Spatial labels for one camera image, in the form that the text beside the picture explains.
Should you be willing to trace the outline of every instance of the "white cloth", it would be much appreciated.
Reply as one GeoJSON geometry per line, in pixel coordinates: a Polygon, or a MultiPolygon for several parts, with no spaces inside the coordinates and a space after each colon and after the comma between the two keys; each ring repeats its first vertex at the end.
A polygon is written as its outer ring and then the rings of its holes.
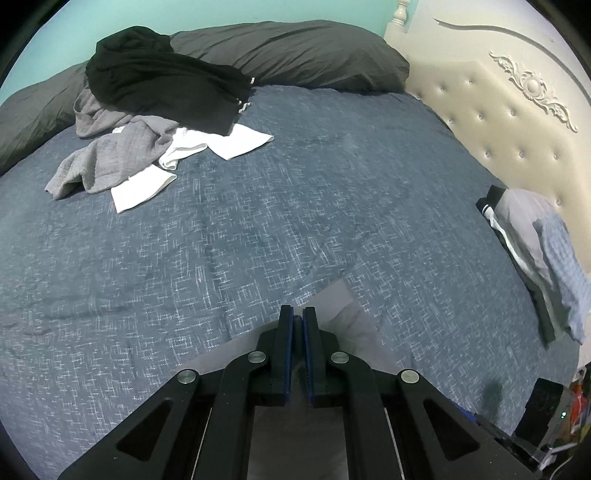
{"type": "Polygon", "coordinates": [[[234,124],[226,137],[208,134],[207,146],[224,160],[231,160],[261,147],[274,138],[273,135],[262,134],[244,125],[234,124]]]}
{"type": "Polygon", "coordinates": [[[178,127],[173,134],[173,142],[168,150],[158,159],[158,163],[166,170],[176,170],[178,161],[207,148],[207,134],[197,130],[178,127]]]}
{"type": "Polygon", "coordinates": [[[121,213],[154,197],[177,176],[164,171],[156,165],[149,165],[128,180],[111,188],[115,210],[121,213]]]}
{"type": "Polygon", "coordinates": [[[172,144],[158,163],[166,170],[176,170],[179,160],[207,147],[224,160],[231,160],[270,142],[273,138],[273,135],[262,134],[240,124],[235,124],[225,137],[179,127],[173,135],[172,144]]]}
{"type": "MultiPolygon", "coordinates": [[[[113,133],[121,133],[124,128],[117,127],[113,133]]],[[[178,127],[173,134],[173,142],[158,159],[158,164],[165,170],[176,170],[179,160],[201,152],[207,147],[224,160],[231,160],[273,139],[273,135],[263,134],[240,124],[235,124],[225,137],[178,127]]],[[[115,210],[121,213],[150,200],[176,178],[175,174],[161,170],[156,165],[150,165],[111,188],[115,210]]]]}

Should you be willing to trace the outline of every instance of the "cable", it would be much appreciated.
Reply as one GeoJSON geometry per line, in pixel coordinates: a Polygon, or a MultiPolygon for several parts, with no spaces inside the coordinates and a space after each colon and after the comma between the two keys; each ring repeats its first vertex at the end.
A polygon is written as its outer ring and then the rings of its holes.
{"type": "Polygon", "coordinates": [[[550,478],[548,478],[548,480],[553,480],[554,476],[556,475],[556,472],[557,472],[558,470],[560,470],[560,469],[561,469],[561,468],[562,468],[564,465],[566,465],[566,464],[567,464],[567,463],[570,461],[570,459],[571,459],[571,458],[572,458],[572,457],[569,457],[569,458],[567,458],[567,459],[566,459],[564,462],[562,462],[562,463],[561,463],[561,464],[560,464],[558,467],[556,467],[556,470],[554,470],[554,472],[552,472],[552,475],[550,475],[550,478]]]}

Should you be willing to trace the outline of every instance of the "tufted headboard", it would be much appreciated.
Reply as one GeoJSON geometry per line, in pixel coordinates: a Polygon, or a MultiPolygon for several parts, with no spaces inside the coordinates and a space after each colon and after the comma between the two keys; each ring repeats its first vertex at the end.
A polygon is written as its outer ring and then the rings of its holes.
{"type": "Polygon", "coordinates": [[[508,187],[550,199],[591,273],[591,82],[574,54],[533,9],[491,22],[423,0],[409,26],[407,3],[385,36],[410,62],[407,92],[508,187]]]}

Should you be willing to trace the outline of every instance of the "gray pillow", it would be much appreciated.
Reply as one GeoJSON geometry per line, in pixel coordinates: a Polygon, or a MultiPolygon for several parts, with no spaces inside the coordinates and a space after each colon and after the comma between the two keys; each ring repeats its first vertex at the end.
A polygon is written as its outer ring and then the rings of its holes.
{"type": "Polygon", "coordinates": [[[0,106],[0,176],[54,135],[74,125],[74,101],[86,63],[13,93],[0,106]]]}
{"type": "Polygon", "coordinates": [[[257,85],[402,92],[409,71],[382,37],[327,20],[203,28],[174,34],[171,45],[176,53],[232,65],[257,85]]]}

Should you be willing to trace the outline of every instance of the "gray towel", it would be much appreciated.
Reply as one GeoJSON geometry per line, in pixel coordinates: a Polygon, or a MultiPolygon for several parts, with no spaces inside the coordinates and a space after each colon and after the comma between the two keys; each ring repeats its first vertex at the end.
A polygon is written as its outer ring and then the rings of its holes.
{"type": "Polygon", "coordinates": [[[97,138],[63,160],[45,189],[57,200],[80,182],[88,193],[115,187],[160,158],[177,127],[159,116],[135,116],[121,133],[97,138]]]}
{"type": "Polygon", "coordinates": [[[130,113],[117,112],[104,108],[85,83],[74,102],[76,116],[76,135],[81,138],[92,137],[115,127],[122,127],[133,118],[130,113]]]}

